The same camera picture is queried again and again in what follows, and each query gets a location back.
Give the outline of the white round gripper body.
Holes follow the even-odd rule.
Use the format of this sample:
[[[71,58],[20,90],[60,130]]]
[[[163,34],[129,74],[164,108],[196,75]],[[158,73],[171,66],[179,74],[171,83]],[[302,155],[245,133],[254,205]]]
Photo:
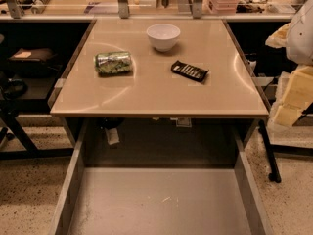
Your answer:
[[[289,28],[290,23],[284,24],[266,39],[265,44],[272,48],[286,47]]]

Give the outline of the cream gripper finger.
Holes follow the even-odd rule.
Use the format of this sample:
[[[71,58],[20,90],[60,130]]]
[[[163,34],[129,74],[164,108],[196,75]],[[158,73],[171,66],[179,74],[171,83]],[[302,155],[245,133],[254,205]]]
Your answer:
[[[289,77],[273,121],[281,126],[292,127],[312,103],[313,67],[298,66]]]

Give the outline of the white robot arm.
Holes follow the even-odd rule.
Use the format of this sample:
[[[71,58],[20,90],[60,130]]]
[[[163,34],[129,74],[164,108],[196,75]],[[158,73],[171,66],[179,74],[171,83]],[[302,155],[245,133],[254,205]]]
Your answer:
[[[313,0],[306,0],[291,21],[270,35],[265,44],[285,47],[287,58],[297,63],[273,114],[274,123],[292,127],[313,103]]]

